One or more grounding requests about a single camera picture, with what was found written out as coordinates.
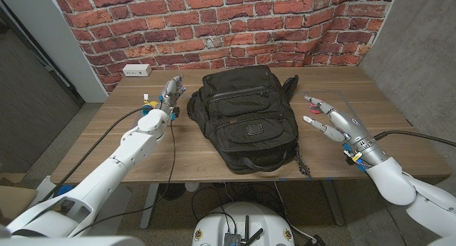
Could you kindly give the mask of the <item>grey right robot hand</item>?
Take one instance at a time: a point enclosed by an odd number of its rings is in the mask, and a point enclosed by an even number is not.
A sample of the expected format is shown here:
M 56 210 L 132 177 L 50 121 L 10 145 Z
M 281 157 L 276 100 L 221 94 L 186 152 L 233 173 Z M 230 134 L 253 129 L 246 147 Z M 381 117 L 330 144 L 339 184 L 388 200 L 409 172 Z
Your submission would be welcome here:
M 367 128 L 349 114 L 338 111 L 325 101 L 311 96 L 304 96 L 319 113 L 326 114 L 334 127 L 324 125 L 313 118 L 304 116 L 303 120 L 320 130 L 333 141 L 343 143 L 344 153 L 356 164 L 365 166 L 366 169 L 390 161 L 377 144 L 376 139 L 368 132 Z

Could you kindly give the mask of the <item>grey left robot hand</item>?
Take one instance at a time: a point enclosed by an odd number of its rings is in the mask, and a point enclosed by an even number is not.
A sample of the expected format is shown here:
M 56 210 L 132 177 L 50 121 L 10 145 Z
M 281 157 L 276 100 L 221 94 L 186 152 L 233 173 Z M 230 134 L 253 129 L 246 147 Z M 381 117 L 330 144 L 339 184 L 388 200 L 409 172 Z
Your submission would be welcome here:
M 183 76 L 175 76 L 169 80 L 159 96 L 159 109 L 166 112 L 166 114 L 171 113 L 177 105 L 177 100 L 187 90 L 182 85 L 182 79 Z

